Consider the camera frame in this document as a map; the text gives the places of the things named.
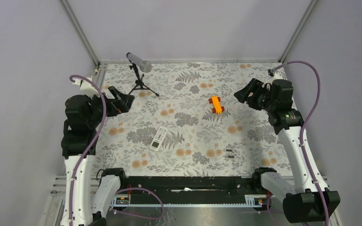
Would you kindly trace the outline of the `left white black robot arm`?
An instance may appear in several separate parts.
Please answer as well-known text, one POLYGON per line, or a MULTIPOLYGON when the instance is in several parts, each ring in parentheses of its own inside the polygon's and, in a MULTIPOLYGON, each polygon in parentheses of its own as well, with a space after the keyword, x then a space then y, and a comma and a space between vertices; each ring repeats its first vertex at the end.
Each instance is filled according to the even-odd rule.
POLYGON ((64 137, 61 141, 66 167, 65 208, 62 226, 88 226, 94 219, 91 209, 91 170, 99 134, 107 117, 127 113, 135 96, 109 87, 104 93, 75 95, 65 102, 64 137))

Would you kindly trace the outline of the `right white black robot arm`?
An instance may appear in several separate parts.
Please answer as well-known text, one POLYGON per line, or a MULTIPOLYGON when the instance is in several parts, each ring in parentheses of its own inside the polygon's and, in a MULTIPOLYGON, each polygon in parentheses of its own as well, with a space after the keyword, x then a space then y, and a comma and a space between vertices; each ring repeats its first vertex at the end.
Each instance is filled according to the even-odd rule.
POLYGON ((258 168, 252 174, 254 192, 266 191, 282 202, 283 212, 290 223, 324 222, 340 204, 337 191, 331 191, 315 164, 304 129, 301 113, 293 105, 292 82, 283 79, 264 83, 252 79, 234 93, 241 103, 255 110, 264 110, 269 123, 287 153, 294 184, 284 180, 274 169, 258 168))

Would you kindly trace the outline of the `white remote control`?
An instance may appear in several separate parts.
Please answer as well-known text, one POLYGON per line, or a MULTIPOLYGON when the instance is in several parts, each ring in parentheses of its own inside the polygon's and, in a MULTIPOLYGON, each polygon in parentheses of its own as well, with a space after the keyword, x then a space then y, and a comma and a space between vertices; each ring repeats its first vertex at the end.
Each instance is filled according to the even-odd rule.
POLYGON ((168 133, 168 130, 169 130, 168 128, 163 127, 163 126, 161 126, 157 130, 157 132, 156 132, 156 134, 155 134, 155 136, 154 136, 154 138, 153 138, 153 140, 152 140, 152 142, 151 142, 151 144, 149 146, 150 150, 158 152, 158 150, 160 149, 160 147, 161 147, 161 145, 162 145, 162 143, 163 143, 163 141, 164 141, 164 139, 165 139, 165 137, 166 137, 166 135, 168 133))

